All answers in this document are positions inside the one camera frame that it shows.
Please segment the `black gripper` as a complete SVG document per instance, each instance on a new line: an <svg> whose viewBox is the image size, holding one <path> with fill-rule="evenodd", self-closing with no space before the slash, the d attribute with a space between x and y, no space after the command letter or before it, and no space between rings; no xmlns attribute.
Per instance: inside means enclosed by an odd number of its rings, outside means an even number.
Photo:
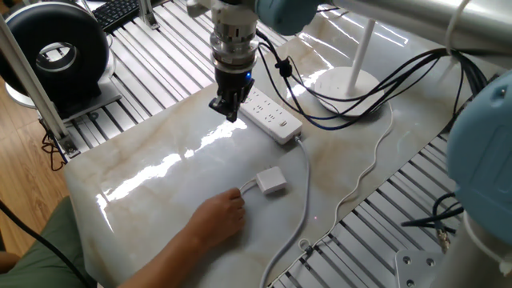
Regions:
<svg viewBox="0 0 512 288"><path fill-rule="evenodd" d="M240 103L254 84L252 69L234 73L215 69L215 80L218 84L217 97L209 103L209 108L219 114L227 114L226 119L235 122L238 118Z"/></svg>

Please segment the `person's bare hand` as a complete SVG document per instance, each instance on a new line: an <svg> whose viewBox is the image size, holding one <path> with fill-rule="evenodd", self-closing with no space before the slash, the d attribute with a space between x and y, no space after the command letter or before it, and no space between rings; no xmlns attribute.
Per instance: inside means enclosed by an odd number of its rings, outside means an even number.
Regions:
<svg viewBox="0 0 512 288"><path fill-rule="evenodd" d="M190 236L206 249L235 235L245 225L245 201L240 189L232 188L208 198L186 225Z"/></svg>

